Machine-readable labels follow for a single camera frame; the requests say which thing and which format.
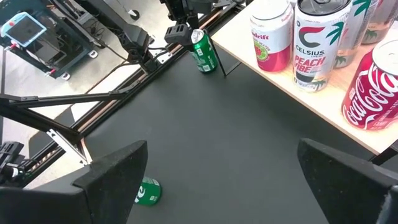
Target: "fallen green can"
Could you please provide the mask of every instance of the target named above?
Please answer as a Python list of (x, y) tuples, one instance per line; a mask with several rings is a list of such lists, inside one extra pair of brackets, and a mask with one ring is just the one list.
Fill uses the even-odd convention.
[(210, 44), (210, 37), (201, 29), (194, 29), (191, 35), (193, 44), (192, 57), (197, 63), (199, 71), (210, 73), (217, 67), (217, 58)]
[(144, 177), (139, 187), (135, 203), (151, 206), (156, 204), (162, 194), (162, 187), (155, 179)]

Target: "black table surface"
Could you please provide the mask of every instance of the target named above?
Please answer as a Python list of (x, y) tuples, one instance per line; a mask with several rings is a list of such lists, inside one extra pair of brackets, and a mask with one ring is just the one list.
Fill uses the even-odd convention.
[[(236, 63), (218, 52), (227, 69)], [(146, 176), (163, 195), (134, 206), (128, 223), (327, 223), (297, 160), (300, 138), (372, 156), (246, 66), (203, 75), (185, 54), (85, 142), (96, 159), (148, 141)]]

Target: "monitor screen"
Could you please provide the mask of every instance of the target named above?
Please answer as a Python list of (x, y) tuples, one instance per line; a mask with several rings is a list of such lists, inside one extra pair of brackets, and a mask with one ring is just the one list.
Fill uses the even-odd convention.
[(14, 38), (16, 41), (24, 44), (31, 38), (36, 36), (43, 28), (36, 24), (32, 19), (25, 16), (11, 29), (7, 31), (7, 34)]

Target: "pink can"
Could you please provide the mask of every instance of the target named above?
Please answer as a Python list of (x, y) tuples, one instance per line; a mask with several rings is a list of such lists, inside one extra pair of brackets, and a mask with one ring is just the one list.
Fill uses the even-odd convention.
[(398, 39), (383, 40), (363, 57), (341, 109), (350, 124), (367, 130), (398, 118)]
[(292, 5), (287, 0), (256, 0), (251, 4), (255, 4), (250, 21), (257, 63), (267, 72), (283, 70), (292, 54)]

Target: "wooden table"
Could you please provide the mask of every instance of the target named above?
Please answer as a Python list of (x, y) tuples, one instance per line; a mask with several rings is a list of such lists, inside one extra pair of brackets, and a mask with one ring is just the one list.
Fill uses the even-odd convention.
[[(255, 4), (250, 4), (224, 25), (211, 37), (213, 42), (372, 153), (376, 155), (382, 153), (397, 140), (398, 123), (381, 131), (365, 131), (350, 125), (341, 113), (341, 103), (357, 66), (363, 55), (368, 53), (374, 45), (360, 46), (350, 66), (332, 71), (331, 79), (325, 89), (317, 93), (307, 93), (293, 82), (292, 62), (284, 71), (278, 73), (265, 72), (257, 66), (249, 23), (253, 7)], [(398, 30), (391, 29), (389, 35), (397, 37)]]

